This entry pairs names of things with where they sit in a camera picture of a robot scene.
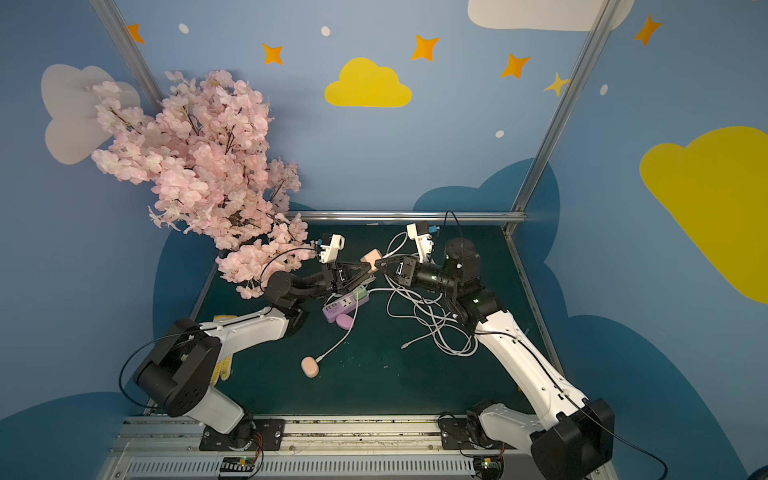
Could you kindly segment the green charger plug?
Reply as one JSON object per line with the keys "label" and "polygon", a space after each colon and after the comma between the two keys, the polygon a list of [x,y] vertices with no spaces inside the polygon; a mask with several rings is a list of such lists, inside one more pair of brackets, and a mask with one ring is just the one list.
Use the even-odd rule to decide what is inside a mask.
{"label": "green charger plug", "polygon": [[358,303],[360,303],[360,304],[367,302],[367,301],[368,301],[368,299],[369,299],[369,293],[368,293],[368,290],[367,290],[367,289],[366,289],[364,286],[358,286],[358,287],[357,287],[357,288],[356,288],[356,289],[353,291],[353,296],[354,296],[354,299],[355,299],[355,300],[356,300]]}

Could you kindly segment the pink charger adapter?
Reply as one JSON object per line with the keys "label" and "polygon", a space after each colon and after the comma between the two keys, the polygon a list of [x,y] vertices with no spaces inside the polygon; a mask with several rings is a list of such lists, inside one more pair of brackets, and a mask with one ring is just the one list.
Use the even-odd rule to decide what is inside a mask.
{"label": "pink charger adapter", "polygon": [[370,265],[370,270],[376,272],[378,270],[376,262],[382,259],[382,254],[378,249],[373,249],[366,253],[361,261]]}

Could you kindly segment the purple power strip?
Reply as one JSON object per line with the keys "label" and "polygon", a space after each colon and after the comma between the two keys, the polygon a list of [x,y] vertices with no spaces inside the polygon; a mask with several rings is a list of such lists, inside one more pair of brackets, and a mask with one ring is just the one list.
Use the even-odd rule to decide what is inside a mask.
{"label": "purple power strip", "polygon": [[335,323],[335,318],[340,314],[348,314],[352,316],[354,312],[359,309],[365,303],[358,303],[353,296],[353,293],[344,295],[339,299],[332,301],[322,308],[322,312],[329,323]]}

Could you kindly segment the purple earbud case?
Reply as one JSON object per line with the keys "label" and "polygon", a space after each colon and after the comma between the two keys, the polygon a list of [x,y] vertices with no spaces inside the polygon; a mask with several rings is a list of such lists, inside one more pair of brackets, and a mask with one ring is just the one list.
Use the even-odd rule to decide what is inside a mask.
{"label": "purple earbud case", "polygon": [[335,318],[336,325],[346,331],[349,331],[354,325],[355,319],[348,314],[340,314]]}

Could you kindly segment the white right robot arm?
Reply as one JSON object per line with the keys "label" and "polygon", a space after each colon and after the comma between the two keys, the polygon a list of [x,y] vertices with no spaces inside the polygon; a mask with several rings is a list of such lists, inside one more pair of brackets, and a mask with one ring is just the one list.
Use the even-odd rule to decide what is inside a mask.
{"label": "white right robot arm", "polygon": [[483,284],[472,242],[450,240],[440,265],[393,255],[375,266],[401,287],[443,295],[459,324],[494,355],[532,406],[532,414],[490,401],[469,410],[467,430],[475,446],[511,446],[529,455],[546,479],[584,479],[611,461],[613,410],[602,399],[589,400],[523,334]]}

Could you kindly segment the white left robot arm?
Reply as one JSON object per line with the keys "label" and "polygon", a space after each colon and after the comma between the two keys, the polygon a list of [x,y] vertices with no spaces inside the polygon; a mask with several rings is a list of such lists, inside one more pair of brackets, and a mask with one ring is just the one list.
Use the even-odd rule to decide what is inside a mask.
{"label": "white left robot arm", "polygon": [[307,317],[303,303],[350,293],[372,277],[368,262],[334,261],[308,277],[276,272],[264,291],[267,307],[224,322],[196,323],[189,318],[174,322],[137,367],[133,381],[168,416],[203,424],[215,447],[252,450],[258,438],[253,416],[212,385],[217,364],[296,333]]}

